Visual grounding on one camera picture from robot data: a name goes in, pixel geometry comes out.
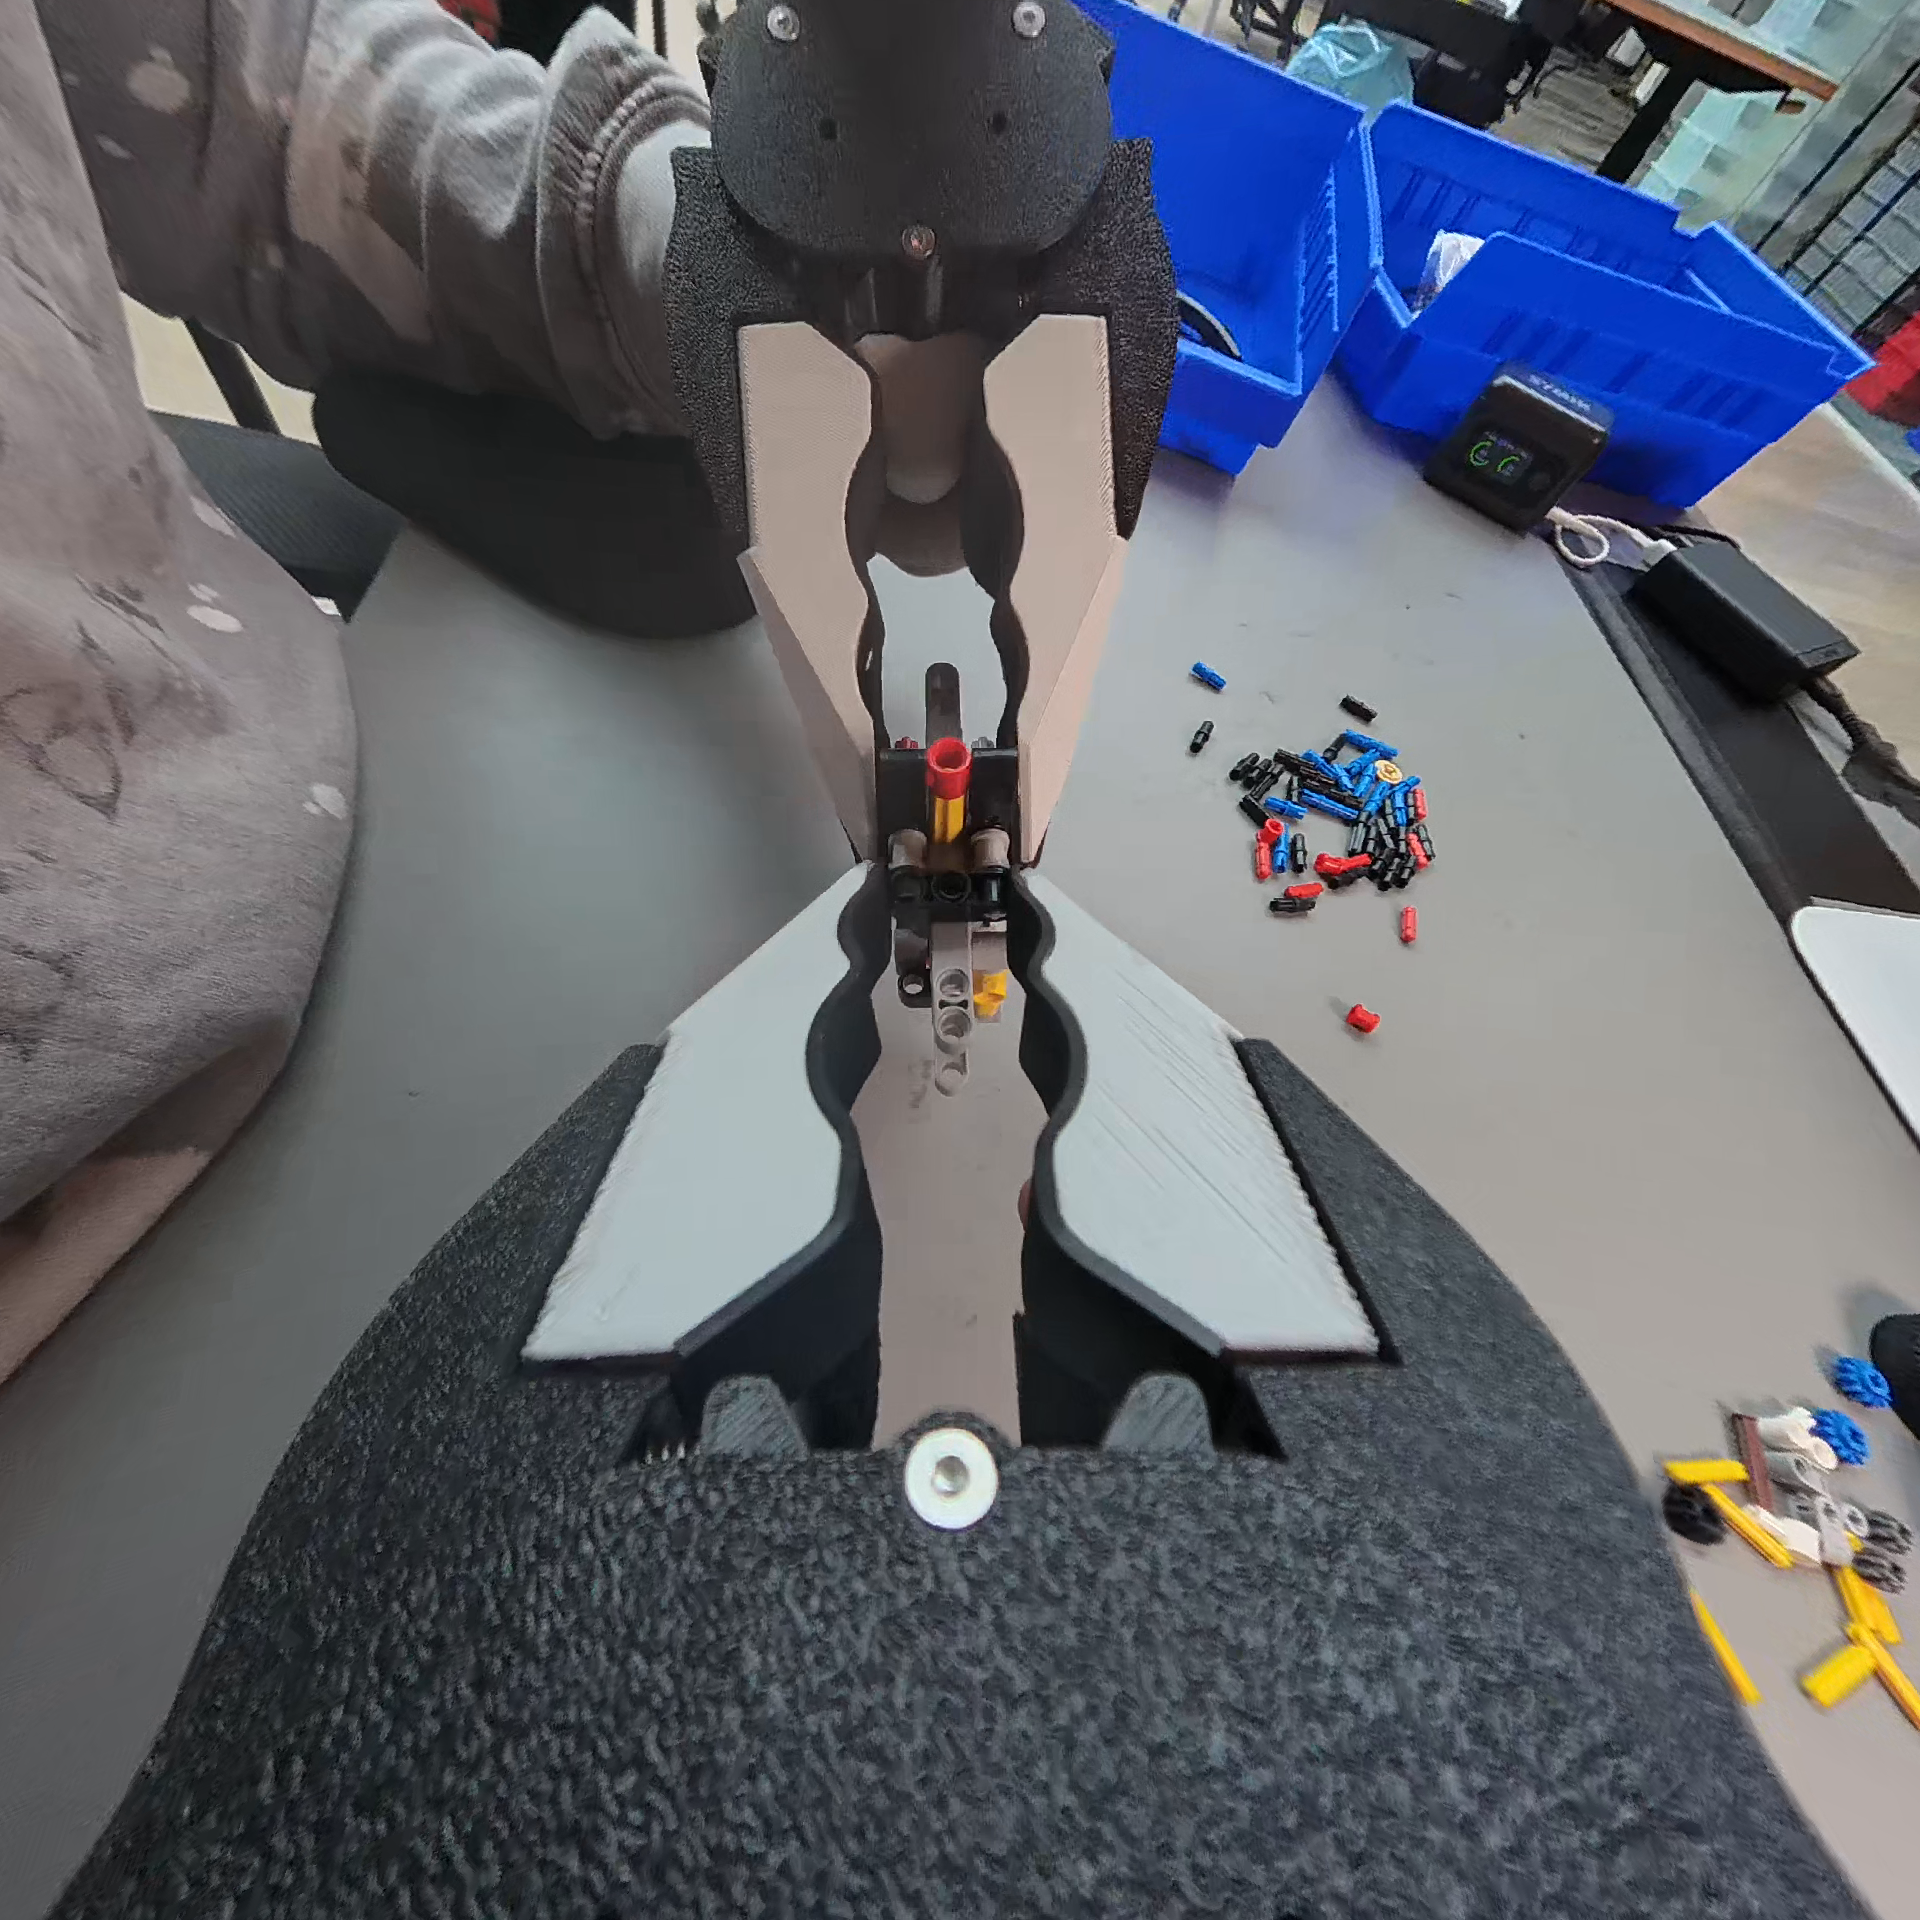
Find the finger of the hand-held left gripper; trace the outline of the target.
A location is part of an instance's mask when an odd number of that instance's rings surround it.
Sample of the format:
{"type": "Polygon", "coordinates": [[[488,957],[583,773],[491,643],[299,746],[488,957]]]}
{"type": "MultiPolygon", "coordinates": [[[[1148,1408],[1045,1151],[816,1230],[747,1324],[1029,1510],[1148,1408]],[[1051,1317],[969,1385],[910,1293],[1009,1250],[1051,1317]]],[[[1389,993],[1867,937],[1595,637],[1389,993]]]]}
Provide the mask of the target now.
{"type": "Polygon", "coordinates": [[[1120,599],[1108,328],[1045,314],[983,373],[986,475],[1001,482],[979,572],[1002,664],[1023,868],[1037,865],[1065,793],[1120,599]]]}
{"type": "Polygon", "coordinates": [[[834,814],[860,860],[879,846],[877,721],[863,689],[874,609],[850,496],[874,436],[865,361],[799,320],[737,334],[749,543],[740,565],[834,814]]]}

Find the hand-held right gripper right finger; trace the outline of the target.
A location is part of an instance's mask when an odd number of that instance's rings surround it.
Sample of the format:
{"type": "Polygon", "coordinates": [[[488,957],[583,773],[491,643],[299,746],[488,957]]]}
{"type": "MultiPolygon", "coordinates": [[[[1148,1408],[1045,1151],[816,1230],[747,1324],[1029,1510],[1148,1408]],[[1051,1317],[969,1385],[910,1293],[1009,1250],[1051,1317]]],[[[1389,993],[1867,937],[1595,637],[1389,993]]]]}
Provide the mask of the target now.
{"type": "Polygon", "coordinates": [[[1377,1358],[1380,1333],[1242,1059],[1242,1036],[1047,876],[1024,885],[1038,1222],[1228,1362],[1377,1358]]]}

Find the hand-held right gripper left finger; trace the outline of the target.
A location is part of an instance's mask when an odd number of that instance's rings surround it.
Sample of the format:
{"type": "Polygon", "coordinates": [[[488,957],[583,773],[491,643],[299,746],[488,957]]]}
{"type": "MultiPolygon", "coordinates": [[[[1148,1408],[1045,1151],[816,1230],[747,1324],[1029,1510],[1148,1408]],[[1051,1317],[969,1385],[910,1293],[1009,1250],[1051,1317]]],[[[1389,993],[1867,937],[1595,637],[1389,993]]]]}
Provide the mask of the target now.
{"type": "Polygon", "coordinates": [[[852,1109],[884,964],[887,881],[863,862],[671,1021],[526,1363],[836,1365],[877,1332],[852,1109]]]}

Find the grey toy brick assembly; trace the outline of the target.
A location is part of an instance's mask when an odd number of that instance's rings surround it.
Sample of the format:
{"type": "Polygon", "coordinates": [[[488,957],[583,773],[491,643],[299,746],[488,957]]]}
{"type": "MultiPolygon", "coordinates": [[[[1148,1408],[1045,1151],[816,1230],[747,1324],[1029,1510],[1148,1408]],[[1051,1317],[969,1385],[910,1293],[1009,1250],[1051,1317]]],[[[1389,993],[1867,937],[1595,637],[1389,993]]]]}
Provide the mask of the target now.
{"type": "Polygon", "coordinates": [[[896,991],[929,1019],[929,1077],[940,1096],[967,1087],[977,1034],[1004,1010],[1023,854],[1019,750],[963,721],[959,667],[934,662],[925,670],[922,732],[884,739],[877,756],[896,991]]]}

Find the pile of small connector pins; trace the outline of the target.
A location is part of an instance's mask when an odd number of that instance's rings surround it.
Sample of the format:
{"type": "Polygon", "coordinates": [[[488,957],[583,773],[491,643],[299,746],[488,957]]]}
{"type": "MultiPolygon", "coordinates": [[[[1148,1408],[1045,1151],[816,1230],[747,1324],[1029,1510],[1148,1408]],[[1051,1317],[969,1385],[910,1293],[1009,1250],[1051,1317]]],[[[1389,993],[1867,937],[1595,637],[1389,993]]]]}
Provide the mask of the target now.
{"type": "Polygon", "coordinates": [[[1227,782],[1250,833],[1250,873],[1275,919],[1307,919],[1331,897],[1373,888],[1398,900],[1436,863],[1431,796],[1401,747],[1356,728],[1322,747],[1245,751],[1227,782]],[[1398,785],[1373,778],[1379,757],[1405,769],[1398,785]]]}

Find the person's left forearm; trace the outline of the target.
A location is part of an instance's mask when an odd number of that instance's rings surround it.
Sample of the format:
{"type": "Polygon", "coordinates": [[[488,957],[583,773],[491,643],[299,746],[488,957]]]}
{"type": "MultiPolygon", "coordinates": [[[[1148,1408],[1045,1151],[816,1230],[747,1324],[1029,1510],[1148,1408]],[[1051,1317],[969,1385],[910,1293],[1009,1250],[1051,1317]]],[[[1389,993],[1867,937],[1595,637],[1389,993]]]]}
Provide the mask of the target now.
{"type": "Polygon", "coordinates": [[[133,299],[291,388],[387,371],[685,434],[663,269],[709,105],[609,11],[548,59],[426,2],[36,14],[133,299]]]}

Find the grey desk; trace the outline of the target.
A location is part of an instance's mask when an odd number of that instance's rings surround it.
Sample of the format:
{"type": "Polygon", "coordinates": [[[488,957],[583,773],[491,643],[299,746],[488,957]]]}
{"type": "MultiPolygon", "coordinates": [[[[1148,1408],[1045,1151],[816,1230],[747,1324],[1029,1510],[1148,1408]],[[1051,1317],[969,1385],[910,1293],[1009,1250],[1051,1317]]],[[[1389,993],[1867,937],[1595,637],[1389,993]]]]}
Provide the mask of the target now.
{"type": "MultiPolygon", "coordinates": [[[[4,1916],[124,1797],[394,1288],[846,850],[757,627],[576,629],[407,535],[344,654],[355,863],[300,1045],[4,1387],[4,1916]]],[[[1235,482],[1161,457],[1052,833],[1045,876],[1474,1236],[1636,1468],[1916,1302],[1916,1143],[1570,577],[1339,381],[1235,482]],[[1232,761],[1344,728],[1428,787],[1413,945],[1371,885],[1277,919],[1250,873],[1232,761]]]]}

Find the pale desk stand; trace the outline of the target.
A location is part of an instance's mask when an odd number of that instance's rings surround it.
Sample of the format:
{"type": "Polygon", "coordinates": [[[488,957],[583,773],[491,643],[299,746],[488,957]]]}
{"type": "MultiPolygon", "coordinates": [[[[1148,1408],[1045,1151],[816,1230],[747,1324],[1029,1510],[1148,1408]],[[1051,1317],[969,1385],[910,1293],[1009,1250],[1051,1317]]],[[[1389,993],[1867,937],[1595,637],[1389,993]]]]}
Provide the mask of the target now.
{"type": "Polygon", "coordinates": [[[1789,919],[1801,965],[1918,1136],[1918,915],[1814,900],[1789,919]]]}

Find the wooden top desk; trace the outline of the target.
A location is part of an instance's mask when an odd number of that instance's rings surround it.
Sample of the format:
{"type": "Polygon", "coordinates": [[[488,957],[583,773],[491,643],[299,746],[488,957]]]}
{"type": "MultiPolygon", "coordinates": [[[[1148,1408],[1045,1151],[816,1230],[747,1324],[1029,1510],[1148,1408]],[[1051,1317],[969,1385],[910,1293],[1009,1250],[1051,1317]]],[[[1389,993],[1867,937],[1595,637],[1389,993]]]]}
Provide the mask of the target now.
{"type": "Polygon", "coordinates": [[[1651,59],[1724,91],[1772,91],[1824,104],[1841,82],[1770,43],[1758,30],[1706,3],[1605,2],[1644,42],[1651,59]]]}

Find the short blue storage bin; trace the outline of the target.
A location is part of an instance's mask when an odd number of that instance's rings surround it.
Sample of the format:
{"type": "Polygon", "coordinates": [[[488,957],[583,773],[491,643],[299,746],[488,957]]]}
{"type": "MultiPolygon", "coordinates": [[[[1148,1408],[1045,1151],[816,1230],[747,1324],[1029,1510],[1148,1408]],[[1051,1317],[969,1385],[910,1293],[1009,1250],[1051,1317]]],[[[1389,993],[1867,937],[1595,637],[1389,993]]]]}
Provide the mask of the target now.
{"type": "Polygon", "coordinates": [[[1115,40],[1115,132],[1153,144],[1178,351],[1162,446],[1225,473],[1285,441],[1380,265],[1363,111],[1135,3],[1082,2],[1115,40]]]}

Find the black device with green display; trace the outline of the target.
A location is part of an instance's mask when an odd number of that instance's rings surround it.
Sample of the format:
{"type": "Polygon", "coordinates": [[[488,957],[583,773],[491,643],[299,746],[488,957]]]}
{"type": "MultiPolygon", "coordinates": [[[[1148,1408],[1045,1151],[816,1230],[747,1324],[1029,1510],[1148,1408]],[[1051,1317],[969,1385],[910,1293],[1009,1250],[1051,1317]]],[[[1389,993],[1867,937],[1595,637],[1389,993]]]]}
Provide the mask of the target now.
{"type": "Polygon", "coordinates": [[[1614,426],[1608,404],[1508,360],[1428,454],[1423,480],[1493,523],[1531,534],[1591,473],[1614,426]]]}

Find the black mesh chair seat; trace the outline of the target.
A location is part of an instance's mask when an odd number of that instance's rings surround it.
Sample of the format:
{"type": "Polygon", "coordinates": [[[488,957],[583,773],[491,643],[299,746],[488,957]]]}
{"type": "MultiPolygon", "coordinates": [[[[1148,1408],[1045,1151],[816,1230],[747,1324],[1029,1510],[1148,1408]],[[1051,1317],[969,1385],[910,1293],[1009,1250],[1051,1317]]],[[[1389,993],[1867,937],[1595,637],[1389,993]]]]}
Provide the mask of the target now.
{"type": "Polygon", "coordinates": [[[152,411],[211,501],[309,593],[351,620],[405,520],[346,480],[318,444],[152,411]]]}

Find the long blue storage bin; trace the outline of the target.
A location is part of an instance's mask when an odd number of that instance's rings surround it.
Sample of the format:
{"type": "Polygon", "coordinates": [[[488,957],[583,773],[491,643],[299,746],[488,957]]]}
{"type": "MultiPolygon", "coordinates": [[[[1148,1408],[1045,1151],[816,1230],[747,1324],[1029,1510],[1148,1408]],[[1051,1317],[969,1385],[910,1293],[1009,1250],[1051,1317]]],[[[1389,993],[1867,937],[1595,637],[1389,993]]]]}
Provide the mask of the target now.
{"type": "Polygon", "coordinates": [[[1364,137],[1383,257],[1336,368],[1383,426],[1438,441],[1520,363],[1613,411],[1600,486],[1689,509],[1872,366],[1722,225],[1408,104],[1364,137]]]}

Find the pile of mixed toy pieces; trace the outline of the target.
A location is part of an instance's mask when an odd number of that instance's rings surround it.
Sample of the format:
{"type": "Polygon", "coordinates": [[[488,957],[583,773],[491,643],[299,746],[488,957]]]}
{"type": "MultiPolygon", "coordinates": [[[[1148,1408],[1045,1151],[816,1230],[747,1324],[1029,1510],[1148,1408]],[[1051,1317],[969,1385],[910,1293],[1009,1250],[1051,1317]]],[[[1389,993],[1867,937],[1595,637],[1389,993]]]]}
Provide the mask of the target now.
{"type": "Polygon", "coordinates": [[[1724,1413],[1720,1451],[1669,1453],[1656,1466],[1658,1499],[1669,1479],[1714,1487],[1729,1536],[1764,1567],[1803,1575],[1830,1608],[1830,1633],[1793,1674],[1799,1695],[1820,1713],[1881,1695],[1918,1725],[1916,1627],[1901,1603],[1916,1573],[1916,1528],[1861,1499],[1850,1475],[1813,1435],[1818,1404],[1724,1413]]]}

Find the person's grey sweatshirt torso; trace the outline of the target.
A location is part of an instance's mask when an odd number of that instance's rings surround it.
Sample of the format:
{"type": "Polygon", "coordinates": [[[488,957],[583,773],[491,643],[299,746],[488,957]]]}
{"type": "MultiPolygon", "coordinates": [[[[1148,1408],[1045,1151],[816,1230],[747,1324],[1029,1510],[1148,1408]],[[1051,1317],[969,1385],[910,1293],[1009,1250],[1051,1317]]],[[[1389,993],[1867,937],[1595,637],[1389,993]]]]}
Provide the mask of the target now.
{"type": "Polygon", "coordinates": [[[79,95],[4,3],[4,1377],[278,1075],[357,785],[336,626],[145,402],[79,95]]]}

